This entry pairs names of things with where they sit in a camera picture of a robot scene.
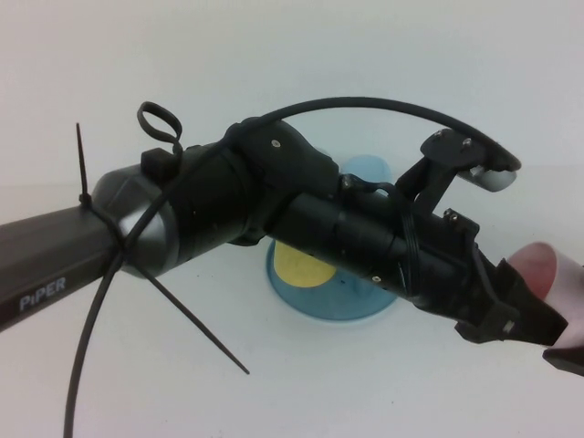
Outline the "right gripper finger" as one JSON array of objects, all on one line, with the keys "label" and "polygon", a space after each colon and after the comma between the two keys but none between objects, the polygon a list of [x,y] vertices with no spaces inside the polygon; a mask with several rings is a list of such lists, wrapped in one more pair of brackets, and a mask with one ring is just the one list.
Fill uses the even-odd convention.
[{"label": "right gripper finger", "polygon": [[571,346],[546,349],[543,359],[557,370],[584,376],[584,346]]}]

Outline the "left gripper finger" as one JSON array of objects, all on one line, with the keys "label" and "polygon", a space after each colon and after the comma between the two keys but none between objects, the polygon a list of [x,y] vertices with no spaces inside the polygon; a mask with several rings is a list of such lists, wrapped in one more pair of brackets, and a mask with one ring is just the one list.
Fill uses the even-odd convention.
[{"label": "left gripper finger", "polygon": [[455,325],[465,340],[483,344],[513,340],[552,346],[568,327],[567,320],[537,298],[524,278],[501,260],[474,260],[478,285],[468,304],[469,314]]}]

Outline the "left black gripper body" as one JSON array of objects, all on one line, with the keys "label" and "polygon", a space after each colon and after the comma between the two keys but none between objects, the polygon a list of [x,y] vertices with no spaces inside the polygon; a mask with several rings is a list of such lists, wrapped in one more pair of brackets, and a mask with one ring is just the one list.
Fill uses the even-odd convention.
[{"label": "left black gripper body", "polygon": [[497,268],[475,241],[480,225],[452,209],[444,216],[415,214],[417,249],[400,247],[396,234],[392,253],[402,256],[404,297],[419,310],[456,322],[463,338],[507,338],[516,312],[496,292]]}]

